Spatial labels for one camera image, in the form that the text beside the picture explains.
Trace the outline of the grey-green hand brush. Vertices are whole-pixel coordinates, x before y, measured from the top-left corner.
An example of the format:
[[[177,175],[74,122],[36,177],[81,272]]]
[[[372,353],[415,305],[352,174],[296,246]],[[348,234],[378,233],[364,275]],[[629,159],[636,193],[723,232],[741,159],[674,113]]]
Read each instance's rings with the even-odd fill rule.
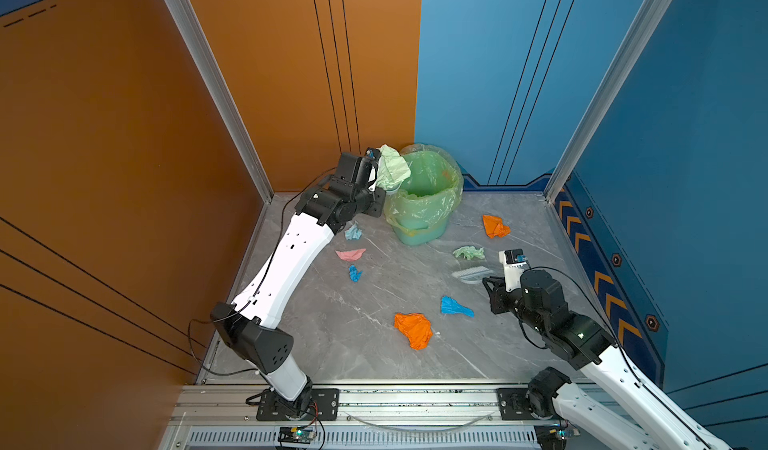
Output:
[[[484,278],[492,275],[493,271],[485,266],[475,266],[452,273],[454,278],[467,284],[481,283]]]

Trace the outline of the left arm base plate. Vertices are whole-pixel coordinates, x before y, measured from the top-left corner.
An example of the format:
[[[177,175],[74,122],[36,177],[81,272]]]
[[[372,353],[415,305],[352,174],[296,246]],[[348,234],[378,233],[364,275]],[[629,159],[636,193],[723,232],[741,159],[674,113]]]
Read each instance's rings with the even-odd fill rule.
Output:
[[[275,390],[262,392],[255,400],[256,419],[263,422],[307,421],[319,418],[323,423],[335,421],[338,416],[340,390],[338,388],[312,388],[297,400],[289,401]]]

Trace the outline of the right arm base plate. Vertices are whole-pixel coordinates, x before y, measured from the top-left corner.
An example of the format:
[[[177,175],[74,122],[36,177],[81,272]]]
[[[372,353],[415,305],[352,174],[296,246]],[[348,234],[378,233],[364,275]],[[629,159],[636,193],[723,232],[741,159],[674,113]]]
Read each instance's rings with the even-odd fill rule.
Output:
[[[558,415],[551,402],[527,388],[502,387],[496,390],[496,397],[501,419],[512,420],[552,420]]]

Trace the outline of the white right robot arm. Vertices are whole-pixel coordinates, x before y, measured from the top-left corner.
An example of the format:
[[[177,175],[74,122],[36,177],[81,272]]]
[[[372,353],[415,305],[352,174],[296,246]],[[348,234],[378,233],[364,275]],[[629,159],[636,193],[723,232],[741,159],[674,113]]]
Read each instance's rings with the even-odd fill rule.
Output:
[[[538,349],[581,372],[625,412],[617,414],[565,373],[547,367],[527,385],[533,417],[573,424],[612,449],[728,448],[646,376],[604,325],[569,309],[550,268],[513,264],[504,272],[482,280],[492,312],[515,316],[522,332],[539,335]]]

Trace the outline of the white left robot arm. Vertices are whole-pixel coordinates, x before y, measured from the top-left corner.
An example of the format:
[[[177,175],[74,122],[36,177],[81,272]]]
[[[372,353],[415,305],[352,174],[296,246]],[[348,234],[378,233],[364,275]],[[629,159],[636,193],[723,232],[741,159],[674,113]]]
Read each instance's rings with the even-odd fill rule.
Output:
[[[332,172],[296,197],[294,214],[257,276],[231,303],[219,302],[210,320],[223,343],[249,362],[271,390],[302,413],[311,403],[311,379],[292,355],[293,337],[278,325],[320,251],[358,214],[378,217],[386,196],[376,180],[381,151],[344,152]]]

